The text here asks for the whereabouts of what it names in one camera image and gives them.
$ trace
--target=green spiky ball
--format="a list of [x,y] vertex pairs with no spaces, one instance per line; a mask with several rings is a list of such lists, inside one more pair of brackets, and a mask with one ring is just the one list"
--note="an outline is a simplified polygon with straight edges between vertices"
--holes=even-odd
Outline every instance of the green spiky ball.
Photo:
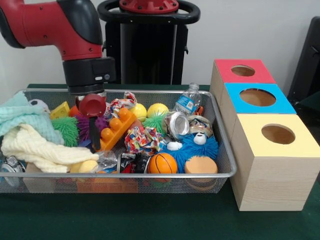
[[58,130],[62,134],[66,147],[76,147],[78,145],[78,121],[75,117],[60,117],[53,119],[51,122],[54,130]]
[[146,118],[142,123],[144,127],[156,128],[158,133],[165,135],[165,131],[162,128],[162,120],[164,119],[165,114],[155,115],[153,117]]

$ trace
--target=plastic bottle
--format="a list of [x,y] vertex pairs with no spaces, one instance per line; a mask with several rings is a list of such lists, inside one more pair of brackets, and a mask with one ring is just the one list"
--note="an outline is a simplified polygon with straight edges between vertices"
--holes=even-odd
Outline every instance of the plastic bottle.
[[201,95],[198,90],[198,84],[190,83],[189,89],[183,92],[178,101],[175,103],[174,110],[183,112],[187,116],[192,115],[201,105]]

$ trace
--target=orange basketball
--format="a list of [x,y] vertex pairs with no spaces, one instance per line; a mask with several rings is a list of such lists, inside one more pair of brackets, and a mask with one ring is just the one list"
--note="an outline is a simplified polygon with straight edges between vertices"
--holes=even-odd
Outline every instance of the orange basketball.
[[150,174],[176,174],[178,165],[173,156],[168,153],[154,155],[148,165]]

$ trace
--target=white cloth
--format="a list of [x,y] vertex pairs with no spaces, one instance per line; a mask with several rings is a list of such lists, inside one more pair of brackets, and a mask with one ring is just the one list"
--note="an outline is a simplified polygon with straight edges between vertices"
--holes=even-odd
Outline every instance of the white cloth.
[[3,138],[1,151],[5,156],[33,163],[45,173],[66,173],[71,164],[99,159],[98,154],[85,147],[66,147],[47,141],[28,124],[11,129]]

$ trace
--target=metal mesh basket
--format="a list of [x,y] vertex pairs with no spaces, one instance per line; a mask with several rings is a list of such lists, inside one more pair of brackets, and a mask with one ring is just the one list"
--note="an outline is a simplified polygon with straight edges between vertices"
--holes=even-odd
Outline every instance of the metal mesh basket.
[[[27,89],[28,100],[40,99],[54,109],[74,97],[64,89]],[[124,90],[106,90],[107,99],[121,99]],[[172,109],[182,91],[131,90],[146,108],[163,103]],[[218,193],[227,178],[237,170],[219,108],[214,97],[200,91],[204,117],[211,121],[219,143],[217,174],[91,174],[91,173],[21,173],[0,172],[0,193]],[[112,149],[117,155],[126,148],[120,140]]]

